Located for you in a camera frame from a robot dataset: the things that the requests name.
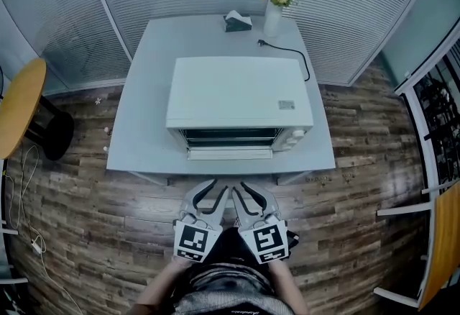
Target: cable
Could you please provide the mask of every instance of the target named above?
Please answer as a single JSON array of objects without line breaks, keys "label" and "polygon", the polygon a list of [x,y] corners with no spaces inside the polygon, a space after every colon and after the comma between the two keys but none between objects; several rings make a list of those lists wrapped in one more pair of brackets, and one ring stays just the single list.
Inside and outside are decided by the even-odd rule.
[{"label": "cable", "polygon": [[[24,187],[24,190],[22,190],[22,184],[24,182],[24,167],[25,167],[25,164],[26,164],[26,161],[27,161],[27,156],[30,152],[30,150],[32,149],[36,149],[37,151],[37,160],[35,161],[35,166],[34,166],[34,169],[32,171],[32,173],[30,174],[30,177],[29,177],[29,180],[27,181],[26,183],[26,186]],[[29,183],[32,179],[32,176],[34,175],[35,173],[35,170],[37,169],[37,164],[38,164],[38,160],[40,159],[40,152],[37,148],[37,146],[33,145],[31,146],[28,151],[26,152],[26,155],[25,155],[25,158],[24,158],[24,162],[22,163],[21,165],[21,188],[19,190],[19,207],[18,207],[18,214],[17,214],[17,223],[16,223],[16,226],[14,226],[13,224],[13,219],[12,219],[12,206],[13,206],[13,200],[14,200],[14,180],[11,176],[5,174],[5,177],[9,178],[11,180],[11,182],[13,183],[13,189],[11,191],[11,202],[10,202],[10,205],[9,205],[9,220],[11,222],[11,226],[15,229],[17,229],[19,227],[19,222],[20,222],[20,219],[21,219],[21,206],[22,206],[22,212],[24,213],[24,217],[27,221],[27,225],[29,226],[29,235],[30,235],[30,241],[32,243],[32,246],[34,248],[34,250],[37,251],[37,253],[40,254],[40,259],[42,260],[42,265],[43,265],[43,270],[45,271],[45,274],[47,276],[47,278],[53,282],[56,287],[58,287],[59,289],[61,289],[62,291],[64,291],[67,296],[70,298],[70,300],[72,300],[72,302],[75,304],[75,306],[77,306],[77,309],[79,310],[80,314],[83,315],[83,312],[81,311],[80,309],[80,306],[75,302],[75,300],[73,299],[73,297],[66,291],[66,289],[62,286],[60,286],[58,283],[56,283],[55,280],[53,280],[50,275],[48,274],[48,271],[46,270],[46,266],[45,266],[45,261],[43,260],[43,254],[46,252],[46,242],[45,242],[45,239],[43,238],[43,236],[40,234],[40,232],[38,232],[38,230],[36,230],[31,224],[30,224],[30,220],[29,220],[29,217],[27,216],[26,214],[26,211],[24,209],[24,195],[26,193],[26,190],[27,190],[27,187],[29,186]],[[34,240],[32,240],[32,233],[30,231],[34,231],[37,236],[35,237]],[[36,247],[36,242],[37,240],[40,238],[40,251],[39,249]]]},{"label": "cable", "polygon": [[269,47],[273,47],[275,49],[288,50],[290,52],[296,52],[296,53],[301,54],[302,58],[303,58],[303,62],[305,63],[305,69],[307,70],[307,74],[308,74],[308,77],[305,80],[305,82],[310,80],[310,70],[308,69],[307,60],[305,59],[305,56],[303,55],[303,53],[301,51],[295,50],[295,49],[289,49],[289,48],[286,48],[286,47],[275,47],[274,45],[271,45],[271,44],[269,44],[268,42],[266,42],[265,40],[262,40],[262,39],[259,39],[257,41],[257,45],[259,45],[260,47],[263,47],[264,45],[268,45]]}]

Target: white table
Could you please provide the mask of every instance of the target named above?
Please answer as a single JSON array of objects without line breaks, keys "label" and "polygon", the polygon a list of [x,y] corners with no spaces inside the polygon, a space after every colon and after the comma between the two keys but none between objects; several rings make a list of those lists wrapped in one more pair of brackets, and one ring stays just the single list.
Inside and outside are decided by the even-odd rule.
[{"label": "white table", "polygon": [[[315,73],[294,20],[282,19],[280,34],[262,34],[262,17],[253,17],[246,32],[224,32],[221,15],[172,17],[149,22],[129,69],[109,148],[107,168],[129,171],[167,185],[160,175],[253,175],[290,173],[287,184],[313,170],[335,168],[331,137]],[[166,109],[176,58],[254,56],[295,58],[306,78],[301,55],[268,46],[258,39],[301,51],[310,68],[305,83],[313,112],[313,128],[292,150],[274,152],[273,159],[188,160],[187,152],[166,130]]]}]

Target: tissue box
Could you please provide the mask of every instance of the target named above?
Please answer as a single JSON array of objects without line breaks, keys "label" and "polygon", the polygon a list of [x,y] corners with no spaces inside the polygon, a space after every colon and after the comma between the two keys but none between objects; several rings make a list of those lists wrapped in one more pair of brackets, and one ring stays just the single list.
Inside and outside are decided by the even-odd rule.
[{"label": "tissue box", "polygon": [[[248,14],[242,14],[242,17],[249,17]],[[247,24],[246,22],[239,21],[233,17],[229,17],[226,19],[226,16],[223,16],[225,21],[225,32],[236,32],[236,31],[248,31],[252,29],[251,24]]]}]

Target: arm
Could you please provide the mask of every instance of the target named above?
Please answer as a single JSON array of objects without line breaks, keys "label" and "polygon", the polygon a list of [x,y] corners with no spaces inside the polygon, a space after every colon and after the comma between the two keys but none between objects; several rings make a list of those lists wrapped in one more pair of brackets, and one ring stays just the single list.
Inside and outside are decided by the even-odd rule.
[{"label": "arm", "polygon": [[296,315],[308,315],[307,305],[303,300],[302,293],[294,282],[288,265],[281,260],[273,260],[268,263],[272,274],[275,292],[278,297],[287,303]]},{"label": "arm", "polygon": [[162,302],[171,296],[175,281],[193,264],[181,257],[171,262],[148,284],[127,315],[148,315],[158,310]]}]

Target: toaster oven knob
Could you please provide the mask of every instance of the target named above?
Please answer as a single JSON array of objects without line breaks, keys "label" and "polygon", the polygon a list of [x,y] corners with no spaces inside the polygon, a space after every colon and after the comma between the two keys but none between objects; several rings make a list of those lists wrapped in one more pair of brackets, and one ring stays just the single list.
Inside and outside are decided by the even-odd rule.
[{"label": "toaster oven knob", "polygon": [[291,145],[291,146],[294,146],[295,144],[297,144],[297,142],[298,140],[296,140],[294,137],[289,137],[286,140],[286,144]]},{"label": "toaster oven knob", "polygon": [[304,129],[297,129],[292,134],[292,136],[297,140],[300,140],[304,135],[305,135]]}]

